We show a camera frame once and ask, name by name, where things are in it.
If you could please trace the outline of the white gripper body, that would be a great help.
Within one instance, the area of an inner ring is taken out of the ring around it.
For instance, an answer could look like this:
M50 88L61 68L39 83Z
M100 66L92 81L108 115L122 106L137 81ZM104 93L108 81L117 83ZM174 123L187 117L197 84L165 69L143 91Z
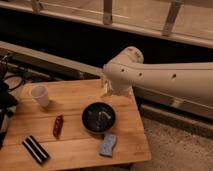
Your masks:
M116 81L108 82L108 93L112 95L129 95L131 92L131 86L128 84L121 84Z

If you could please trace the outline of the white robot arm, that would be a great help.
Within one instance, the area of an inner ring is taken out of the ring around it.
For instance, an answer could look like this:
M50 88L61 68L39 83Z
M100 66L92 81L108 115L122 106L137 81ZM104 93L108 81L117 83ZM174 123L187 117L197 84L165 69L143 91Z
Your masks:
M130 86L213 107L213 62L145 64L142 52L129 46L103 66L115 92Z

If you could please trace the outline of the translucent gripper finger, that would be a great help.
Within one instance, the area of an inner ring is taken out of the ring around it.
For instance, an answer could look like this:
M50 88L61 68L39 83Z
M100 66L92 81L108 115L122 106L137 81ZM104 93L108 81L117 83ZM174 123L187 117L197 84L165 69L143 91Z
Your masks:
M101 78L101 96L108 94L108 80L105 77Z

